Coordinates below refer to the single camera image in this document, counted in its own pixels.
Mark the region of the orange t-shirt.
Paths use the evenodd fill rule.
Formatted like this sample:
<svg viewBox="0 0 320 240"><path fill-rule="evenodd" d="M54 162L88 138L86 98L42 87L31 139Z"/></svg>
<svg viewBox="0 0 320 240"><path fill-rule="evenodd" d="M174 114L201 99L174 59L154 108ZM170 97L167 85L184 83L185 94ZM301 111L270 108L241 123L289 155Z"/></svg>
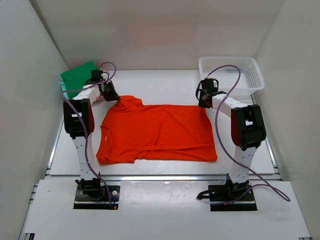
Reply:
<svg viewBox="0 0 320 240"><path fill-rule="evenodd" d="M96 154L102 165L135 160L216 162L212 123L196 105L149 104L124 95L109 108Z"/></svg>

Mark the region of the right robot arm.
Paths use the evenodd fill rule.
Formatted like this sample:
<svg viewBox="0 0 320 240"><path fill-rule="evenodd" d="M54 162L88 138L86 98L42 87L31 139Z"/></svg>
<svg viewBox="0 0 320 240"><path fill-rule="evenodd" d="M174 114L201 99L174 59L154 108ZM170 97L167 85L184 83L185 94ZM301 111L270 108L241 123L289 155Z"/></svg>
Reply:
<svg viewBox="0 0 320 240"><path fill-rule="evenodd" d="M242 195L242 189L248 188L253 156L266 139L266 129L259 105L239 102L224 91L219 91L218 86L218 80L205 78L198 84L195 96L201 108L216 109L216 136L225 154L233 161L226 177L224 195L229 200L236 200ZM230 135L235 145L234 156L228 153L220 137L218 115L221 112L230 118Z"/></svg>

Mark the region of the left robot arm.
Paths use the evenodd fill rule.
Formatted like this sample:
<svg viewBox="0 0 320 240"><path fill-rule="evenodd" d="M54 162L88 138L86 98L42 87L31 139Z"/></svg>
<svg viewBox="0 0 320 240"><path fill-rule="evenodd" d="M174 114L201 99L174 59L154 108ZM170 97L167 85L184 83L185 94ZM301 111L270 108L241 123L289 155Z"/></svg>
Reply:
<svg viewBox="0 0 320 240"><path fill-rule="evenodd" d="M105 187L100 174L93 166L94 154L92 147L92 133L95 130L95 121L92 103L102 97L107 102L119 101L112 82L112 75L103 70L92 70L91 78L84 83L80 93L73 99L63 101L64 129L72 139L80 166L80 186L87 186L87 193L93 199L104 195Z"/></svg>

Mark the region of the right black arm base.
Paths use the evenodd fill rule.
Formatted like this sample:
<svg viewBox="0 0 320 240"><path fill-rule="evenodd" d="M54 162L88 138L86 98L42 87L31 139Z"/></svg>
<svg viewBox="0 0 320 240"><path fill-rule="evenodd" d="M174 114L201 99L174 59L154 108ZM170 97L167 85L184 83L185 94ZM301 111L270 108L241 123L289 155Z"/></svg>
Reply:
<svg viewBox="0 0 320 240"><path fill-rule="evenodd" d="M212 212L253 212L258 207L249 180L232 182L227 174L223 184L211 184L200 192L197 200L208 199Z"/></svg>

